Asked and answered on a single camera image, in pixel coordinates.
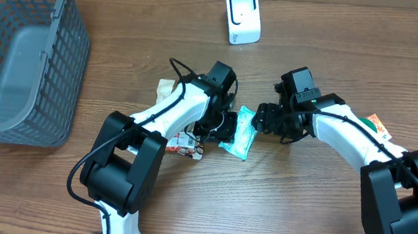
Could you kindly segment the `teal snack bag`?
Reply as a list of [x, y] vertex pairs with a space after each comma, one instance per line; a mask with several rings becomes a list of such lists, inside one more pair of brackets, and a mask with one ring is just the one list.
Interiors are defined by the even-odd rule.
[[251, 111], [246, 106], [242, 106], [237, 114], [237, 129], [235, 136], [230, 143], [219, 143], [218, 147], [223, 148], [228, 153], [241, 160], [247, 160], [248, 152], [257, 135], [255, 127], [252, 125], [252, 119], [255, 112]]

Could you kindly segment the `brown white snack pouch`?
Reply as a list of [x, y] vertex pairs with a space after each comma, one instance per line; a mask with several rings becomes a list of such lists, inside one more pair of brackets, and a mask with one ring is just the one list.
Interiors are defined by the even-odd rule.
[[[165, 107], [173, 104], [181, 95], [183, 90], [182, 84], [174, 87], [175, 81], [170, 79], [161, 79], [158, 88], [156, 89], [157, 100], [156, 104], [143, 112], [137, 112], [130, 117], [135, 122], [142, 122], [153, 114], [160, 112]], [[185, 84], [186, 90], [184, 97], [177, 102], [171, 109], [164, 112], [154, 121], [149, 122], [143, 126], [144, 129], [154, 132], [158, 131], [161, 136], [171, 140], [179, 132], [184, 132], [184, 128], [200, 119], [206, 113], [209, 104], [209, 97], [204, 93], [203, 89], [188, 83]], [[183, 156], [194, 160], [199, 160], [202, 157], [204, 148], [193, 139], [193, 133], [185, 132], [190, 140], [188, 148], [180, 153]]]

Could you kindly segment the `orange tissue pack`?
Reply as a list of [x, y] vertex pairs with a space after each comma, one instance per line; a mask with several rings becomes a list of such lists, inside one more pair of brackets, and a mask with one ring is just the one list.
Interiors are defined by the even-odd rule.
[[370, 116], [367, 116], [368, 121], [372, 122], [375, 126], [375, 132], [383, 138], [383, 140], [390, 140], [392, 136], [389, 134], [387, 128], [382, 124], [379, 117], [374, 113]]

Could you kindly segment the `red white stick pack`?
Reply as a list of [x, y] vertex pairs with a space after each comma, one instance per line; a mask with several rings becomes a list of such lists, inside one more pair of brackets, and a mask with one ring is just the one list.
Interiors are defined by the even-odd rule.
[[166, 144], [167, 152], [184, 152], [188, 148], [190, 137], [185, 132], [179, 132]]

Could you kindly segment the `green lidded can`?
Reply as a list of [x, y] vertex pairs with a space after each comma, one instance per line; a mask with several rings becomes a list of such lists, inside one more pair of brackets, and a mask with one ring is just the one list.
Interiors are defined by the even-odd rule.
[[368, 118], [361, 118], [360, 121], [366, 124], [372, 131], [377, 133], [377, 127], [372, 120], [369, 120]]

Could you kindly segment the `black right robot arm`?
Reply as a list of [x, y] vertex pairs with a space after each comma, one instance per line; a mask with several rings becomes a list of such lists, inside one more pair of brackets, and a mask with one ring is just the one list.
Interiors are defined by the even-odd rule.
[[312, 136], [334, 148], [361, 178], [365, 234], [418, 234], [418, 150], [384, 139], [338, 95], [321, 94], [306, 67], [283, 74], [274, 90], [279, 102], [259, 105], [255, 129], [285, 144]]

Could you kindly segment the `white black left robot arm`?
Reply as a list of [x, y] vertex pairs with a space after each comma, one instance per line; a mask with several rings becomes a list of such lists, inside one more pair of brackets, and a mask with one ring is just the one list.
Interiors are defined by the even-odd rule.
[[230, 107], [237, 93], [236, 73], [218, 61], [207, 74], [180, 76], [171, 95], [143, 112], [111, 113], [67, 178], [70, 188], [78, 176], [89, 196], [69, 190], [70, 196], [99, 211], [101, 234], [141, 234], [139, 209], [154, 188], [167, 143], [188, 126], [201, 139], [230, 141], [237, 126]]

